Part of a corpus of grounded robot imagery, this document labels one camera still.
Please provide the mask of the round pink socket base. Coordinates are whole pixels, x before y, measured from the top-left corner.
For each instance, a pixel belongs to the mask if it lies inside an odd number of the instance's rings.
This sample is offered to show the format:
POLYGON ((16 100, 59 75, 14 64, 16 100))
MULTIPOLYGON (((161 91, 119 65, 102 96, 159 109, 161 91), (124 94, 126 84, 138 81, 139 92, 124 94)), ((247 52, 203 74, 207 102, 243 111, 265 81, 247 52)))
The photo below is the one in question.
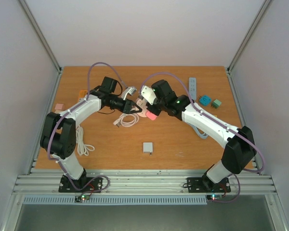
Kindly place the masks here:
POLYGON ((143 118, 147 117, 146 116, 146 112, 147 112, 147 105, 146 104, 147 104, 147 100, 145 98, 140 98, 140 97, 137 98, 136 105, 142 109, 141 112, 137 113, 137 115, 139 117, 143 117, 143 118))

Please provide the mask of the coral pink plug adapter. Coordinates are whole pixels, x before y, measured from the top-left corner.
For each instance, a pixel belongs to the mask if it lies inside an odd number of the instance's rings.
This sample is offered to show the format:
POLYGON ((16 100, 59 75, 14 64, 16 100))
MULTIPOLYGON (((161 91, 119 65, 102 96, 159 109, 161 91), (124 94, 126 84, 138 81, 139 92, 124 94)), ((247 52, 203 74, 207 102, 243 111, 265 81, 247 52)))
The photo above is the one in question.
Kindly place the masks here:
POLYGON ((145 115, 147 118, 149 118, 152 121, 154 121, 157 118, 157 115, 155 115, 154 113, 152 113, 150 111, 146 111, 145 115))

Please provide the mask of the white grey plug adapter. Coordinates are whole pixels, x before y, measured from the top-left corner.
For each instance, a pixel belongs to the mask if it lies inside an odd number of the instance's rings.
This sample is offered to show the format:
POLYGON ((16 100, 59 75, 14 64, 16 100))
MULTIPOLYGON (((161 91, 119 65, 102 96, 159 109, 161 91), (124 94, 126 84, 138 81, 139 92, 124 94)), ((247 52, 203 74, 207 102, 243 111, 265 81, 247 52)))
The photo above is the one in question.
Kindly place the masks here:
POLYGON ((144 142, 143 143, 143 153, 152 155, 152 153, 153 153, 153 143, 152 142, 144 142))

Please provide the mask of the light blue power strip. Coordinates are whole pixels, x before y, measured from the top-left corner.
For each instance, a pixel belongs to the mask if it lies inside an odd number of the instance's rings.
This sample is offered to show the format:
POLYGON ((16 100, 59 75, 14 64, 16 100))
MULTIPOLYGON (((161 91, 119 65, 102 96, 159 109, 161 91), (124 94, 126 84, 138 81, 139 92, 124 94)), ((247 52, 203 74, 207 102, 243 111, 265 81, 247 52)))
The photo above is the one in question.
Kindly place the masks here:
POLYGON ((195 101, 197 99, 197 79, 195 77, 189 78, 188 90, 191 98, 195 101))

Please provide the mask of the teal plug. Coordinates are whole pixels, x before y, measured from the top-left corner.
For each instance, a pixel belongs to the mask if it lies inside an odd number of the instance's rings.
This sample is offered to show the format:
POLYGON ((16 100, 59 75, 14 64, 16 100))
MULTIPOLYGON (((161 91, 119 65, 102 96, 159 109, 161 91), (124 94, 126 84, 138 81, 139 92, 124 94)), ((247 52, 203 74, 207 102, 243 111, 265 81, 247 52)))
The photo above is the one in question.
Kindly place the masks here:
POLYGON ((208 95, 202 95, 198 101, 201 105, 208 106, 211 103, 211 98, 208 95))

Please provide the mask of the mint green usb charger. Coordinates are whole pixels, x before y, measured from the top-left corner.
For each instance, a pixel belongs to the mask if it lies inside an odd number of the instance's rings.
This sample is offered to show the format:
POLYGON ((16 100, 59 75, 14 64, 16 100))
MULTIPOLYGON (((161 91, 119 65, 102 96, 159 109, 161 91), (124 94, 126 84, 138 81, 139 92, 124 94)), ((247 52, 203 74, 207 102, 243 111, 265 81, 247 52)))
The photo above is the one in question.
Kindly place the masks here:
POLYGON ((217 109, 221 106, 222 102, 218 99, 215 99, 214 101, 211 102, 211 107, 217 109))

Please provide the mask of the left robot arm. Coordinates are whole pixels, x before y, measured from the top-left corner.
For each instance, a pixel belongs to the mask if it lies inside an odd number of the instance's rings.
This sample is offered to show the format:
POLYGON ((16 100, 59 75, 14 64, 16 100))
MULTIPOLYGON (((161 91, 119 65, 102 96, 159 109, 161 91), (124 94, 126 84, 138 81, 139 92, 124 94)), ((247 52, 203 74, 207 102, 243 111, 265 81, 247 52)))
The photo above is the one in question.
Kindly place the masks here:
POLYGON ((134 101, 127 99, 128 95, 136 92, 136 88, 128 87, 121 89, 120 94, 115 94, 118 85, 117 80, 104 77, 100 86, 89 89, 87 95, 74 106, 60 113, 50 112, 46 115, 40 146, 47 151, 49 160, 58 162, 68 180, 67 186, 77 192, 85 190, 89 181, 75 154, 76 128, 104 107, 127 115, 142 111, 134 101))

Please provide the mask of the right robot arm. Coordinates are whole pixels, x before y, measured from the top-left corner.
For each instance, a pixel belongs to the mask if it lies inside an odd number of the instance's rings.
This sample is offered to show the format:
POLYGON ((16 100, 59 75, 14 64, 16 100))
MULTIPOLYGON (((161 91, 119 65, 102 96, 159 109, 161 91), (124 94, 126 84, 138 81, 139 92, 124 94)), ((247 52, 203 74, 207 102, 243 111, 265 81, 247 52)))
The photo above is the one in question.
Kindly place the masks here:
POLYGON ((165 80, 150 87, 142 86, 140 94, 147 101, 147 109, 155 115, 164 111, 212 137, 224 149, 221 160, 211 166, 201 181, 206 192, 219 187, 231 174, 239 174, 256 155, 252 131, 244 126, 232 126, 201 108, 190 96, 177 96, 165 80))

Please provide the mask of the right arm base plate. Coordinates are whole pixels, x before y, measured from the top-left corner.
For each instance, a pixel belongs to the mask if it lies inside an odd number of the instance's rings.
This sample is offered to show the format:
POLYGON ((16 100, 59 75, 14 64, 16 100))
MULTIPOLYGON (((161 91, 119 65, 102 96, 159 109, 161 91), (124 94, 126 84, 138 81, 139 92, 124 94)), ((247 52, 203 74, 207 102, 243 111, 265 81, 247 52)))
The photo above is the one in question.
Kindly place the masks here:
POLYGON ((189 193, 230 193, 231 187, 228 178, 223 178, 219 183, 209 183, 201 177, 186 179, 189 193))

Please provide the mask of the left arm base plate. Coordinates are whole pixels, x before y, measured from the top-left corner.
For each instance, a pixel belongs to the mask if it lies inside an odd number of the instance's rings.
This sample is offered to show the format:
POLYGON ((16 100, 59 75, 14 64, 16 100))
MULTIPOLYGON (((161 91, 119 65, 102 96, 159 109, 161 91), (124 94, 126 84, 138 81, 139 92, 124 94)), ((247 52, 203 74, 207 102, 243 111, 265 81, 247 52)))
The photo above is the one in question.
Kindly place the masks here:
POLYGON ((72 180, 74 185, 81 189, 80 191, 75 189, 75 187, 72 185, 70 180, 67 176, 63 175, 60 179, 59 183, 59 189, 58 191, 60 193, 82 193, 87 192, 91 190, 99 190, 102 188, 103 185, 103 179, 102 178, 96 178, 93 181, 90 182, 89 185, 85 187, 85 185, 92 179, 92 177, 82 177, 79 180, 72 180))

